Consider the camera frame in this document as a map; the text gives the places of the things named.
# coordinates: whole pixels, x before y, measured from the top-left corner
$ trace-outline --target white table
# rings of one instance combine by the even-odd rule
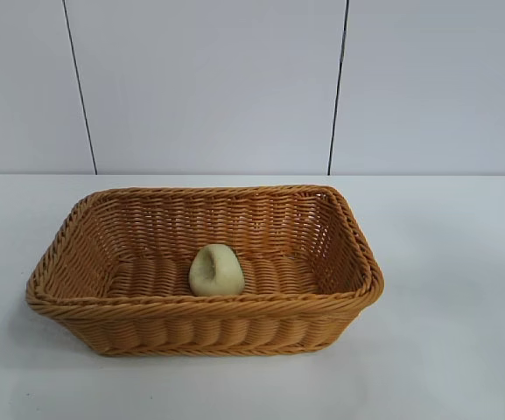
[[[24,303],[73,203],[119,186],[330,184],[386,279],[318,353],[105,358]],[[505,178],[0,176],[0,420],[505,419]]]

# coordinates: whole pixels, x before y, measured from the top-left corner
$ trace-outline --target basket bottom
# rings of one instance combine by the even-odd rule
[[[246,286],[243,294],[319,293],[311,265],[294,255],[239,256]],[[119,262],[110,273],[106,298],[192,295],[188,272],[192,260],[161,255]]]
[[[156,348],[134,348],[131,350],[110,349],[107,351],[97,352],[102,356],[120,357],[120,356],[276,356],[283,354],[301,354],[313,353],[330,346],[335,340],[320,344],[318,346],[283,346],[279,348],[271,348],[268,346],[250,347],[236,346],[230,349],[227,348],[200,348],[199,346],[183,346],[172,349],[156,349]]]

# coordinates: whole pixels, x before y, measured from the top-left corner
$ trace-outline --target black vertical line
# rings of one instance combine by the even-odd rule
[[[93,168],[95,169],[95,175],[98,175],[98,171],[96,170],[95,150],[93,149],[93,142],[91,140],[91,131],[88,129],[87,109],[85,108],[85,99],[83,98],[83,91],[81,89],[79,68],[77,67],[77,59],[75,58],[74,40],[71,37],[71,27],[69,26],[69,16],[67,15],[66,0],[61,0],[61,3],[63,4],[63,12],[66,17],[67,36],[69,37],[69,45],[71,46],[71,56],[74,59],[75,77],[77,78],[77,88],[79,89],[81,108],[83,109],[83,117],[85,118],[85,129],[87,130],[88,147],[91,150],[91,158],[93,159]]]
[[[333,157],[333,140],[336,134],[336,118],[338,117],[338,104],[340,101],[341,69],[343,68],[343,56],[346,50],[347,18],[349,17],[349,0],[346,0],[346,13],[343,19],[343,33],[341,34],[340,66],[338,68],[338,83],[336,85],[336,100],[333,103],[332,140],[330,141],[330,153],[328,156],[328,172],[331,174]]]

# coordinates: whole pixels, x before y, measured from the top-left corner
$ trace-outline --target woven basket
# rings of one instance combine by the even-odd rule
[[[208,243],[236,252],[243,294],[192,295],[188,270]],[[73,208],[26,299],[99,354],[267,355],[328,346],[382,288],[331,187],[129,188]]]

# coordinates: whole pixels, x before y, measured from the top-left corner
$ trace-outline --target wicker weave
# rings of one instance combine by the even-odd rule
[[[243,294],[192,296],[188,270],[208,243],[236,252]],[[26,299],[99,354],[267,355],[328,346],[382,288],[331,187],[129,188],[74,207]]]

